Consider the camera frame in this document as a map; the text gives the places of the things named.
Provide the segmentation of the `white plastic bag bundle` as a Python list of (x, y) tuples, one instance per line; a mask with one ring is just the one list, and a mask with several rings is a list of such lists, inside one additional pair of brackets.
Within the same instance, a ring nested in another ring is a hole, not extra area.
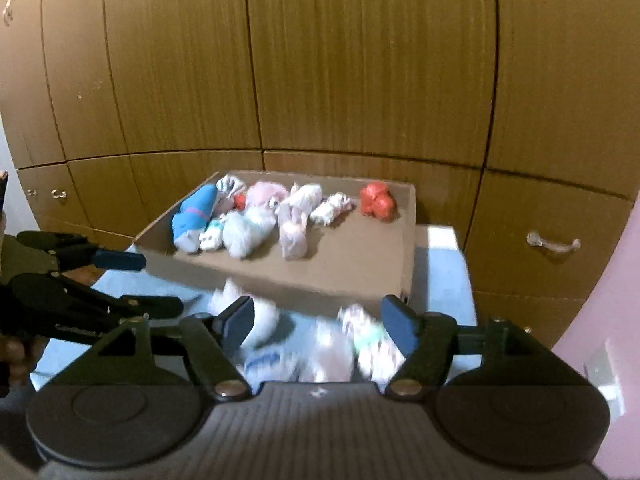
[(402, 364), (402, 355), (383, 324), (360, 304), (338, 311), (343, 333), (352, 340), (360, 375), (379, 385), (387, 384)]

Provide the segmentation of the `white fluffy sock bundle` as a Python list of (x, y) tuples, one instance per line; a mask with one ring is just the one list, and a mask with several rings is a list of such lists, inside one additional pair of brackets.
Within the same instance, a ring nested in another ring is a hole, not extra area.
[(207, 311), (218, 315), (241, 296), (249, 296), (254, 301), (254, 325), (241, 344), (243, 351), (250, 351), (262, 346), (274, 335), (280, 321), (280, 310), (274, 301), (247, 292), (228, 278), (223, 289), (213, 292)]

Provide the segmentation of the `grey sock with purple flower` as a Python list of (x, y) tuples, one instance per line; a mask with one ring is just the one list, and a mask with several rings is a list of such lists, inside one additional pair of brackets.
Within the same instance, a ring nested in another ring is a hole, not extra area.
[(297, 354), (272, 346), (252, 352), (245, 359), (241, 372), (253, 388), (258, 388), (263, 382), (294, 382), (298, 369)]

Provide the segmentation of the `white pink bundle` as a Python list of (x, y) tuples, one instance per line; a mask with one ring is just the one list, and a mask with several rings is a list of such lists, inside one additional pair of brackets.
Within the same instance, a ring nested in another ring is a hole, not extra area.
[(318, 318), (311, 332), (298, 379), (301, 382), (350, 382), (354, 372), (354, 345), (333, 322)]

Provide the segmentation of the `white bundle with teal band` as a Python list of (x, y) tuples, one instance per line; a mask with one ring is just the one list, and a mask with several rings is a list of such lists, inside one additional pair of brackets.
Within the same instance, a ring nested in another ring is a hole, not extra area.
[(198, 237), (201, 252), (216, 252), (224, 247), (224, 218), (213, 218)]

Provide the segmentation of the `clear plastic bundle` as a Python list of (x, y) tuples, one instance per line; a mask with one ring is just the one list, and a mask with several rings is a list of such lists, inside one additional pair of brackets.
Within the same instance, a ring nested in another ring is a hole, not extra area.
[(231, 211), (224, 217), (222, 244), (231, 258), (243, 260), (264, 244), (277, 224), (273, 210), (251, 206)]

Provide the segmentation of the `white blue striped sock bundle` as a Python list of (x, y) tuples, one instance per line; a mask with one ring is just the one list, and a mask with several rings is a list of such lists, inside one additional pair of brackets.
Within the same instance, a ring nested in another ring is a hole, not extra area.
[(235, 208), (235, 196), (246, 191), (246, 183), (234, 174), (226, 174), (216, 182), (216, 214)]

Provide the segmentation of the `small orange plastic bag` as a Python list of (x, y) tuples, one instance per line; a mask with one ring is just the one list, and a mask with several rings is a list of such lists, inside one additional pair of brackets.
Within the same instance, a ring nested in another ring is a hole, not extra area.
[(396, 202), (388, 185), (381, 181), (369, 182), (359, 192), (360, 212), (367, 217), (391, 222), (396, 214)]

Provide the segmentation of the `pink fluffy plush toy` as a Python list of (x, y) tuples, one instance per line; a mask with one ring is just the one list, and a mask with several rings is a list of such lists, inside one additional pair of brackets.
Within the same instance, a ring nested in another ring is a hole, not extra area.
[(290, 191), (281, 183), (258, 181), (245, 194), (245, 208), (267, 208), (275, 211), (280, 203), (290, 196)]

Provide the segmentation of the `orange bag with green tie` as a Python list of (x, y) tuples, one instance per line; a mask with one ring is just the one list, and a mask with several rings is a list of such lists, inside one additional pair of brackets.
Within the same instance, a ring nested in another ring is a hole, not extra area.
[(233, 196), (234, 208), (243, 211), (246, 207), (246, 194), (238, 193)]

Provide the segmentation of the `large white bundle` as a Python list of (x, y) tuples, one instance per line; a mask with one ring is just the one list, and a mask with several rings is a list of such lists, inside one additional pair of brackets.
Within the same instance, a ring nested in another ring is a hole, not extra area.
[(291, 188), (290, 195), (278, 207), (279, 244), (283, 258), (288, 261), (306, 257), (307, 223), (309, 215), (321, 204), (322, 187), (317, 183)]

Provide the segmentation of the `white purple patterned sock bundle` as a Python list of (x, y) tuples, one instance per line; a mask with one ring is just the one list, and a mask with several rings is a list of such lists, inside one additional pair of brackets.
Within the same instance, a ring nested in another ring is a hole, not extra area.
[(330, 226), (343, 212), (350, 211), (354, 204), (344, 193), (328, 196), (318, 207), (311, 211), (309, 219), (314, 224)]

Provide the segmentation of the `brown cardboard box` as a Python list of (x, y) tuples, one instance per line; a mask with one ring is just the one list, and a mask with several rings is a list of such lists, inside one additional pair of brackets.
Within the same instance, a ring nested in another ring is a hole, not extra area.
[(233, 280), (281, 309), (333, 316), (349, 304), (362, 304), (378, 315), (385, 296), (409, 298), (416, 241), (416, 190), (402, 182), (387, 187), (396, 203), (393, 220), (380, 221), (354, 208), (332, 226), (310, 224), (302, 260), (285, 260), (275, 235), (244, 260), (224, 250), (188, 255), (172, 242), (177, 205), (149, 224), (134, 247), (145, 255), (148, 273), (163, 280), (197, 288), (221, 288)]

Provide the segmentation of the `wooden wardrobe with drawers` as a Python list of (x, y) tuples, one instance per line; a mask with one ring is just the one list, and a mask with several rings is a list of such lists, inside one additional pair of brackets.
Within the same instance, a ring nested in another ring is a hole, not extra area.
[(218, 170), (410, 182), (555, 344), (639, 196), (639, 0), (1, 0), (1, 119), (39, 223), (114, 246)]

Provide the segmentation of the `white wall socket plate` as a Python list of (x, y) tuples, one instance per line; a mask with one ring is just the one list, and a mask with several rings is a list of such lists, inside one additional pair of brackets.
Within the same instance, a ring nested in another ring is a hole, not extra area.
[(626, 413), (625, 400), (620, 376), (616, 372), (608, 339), (600, 344), (584, 364), (586, 378), (595, 386), (608, 404), (611, 422)]

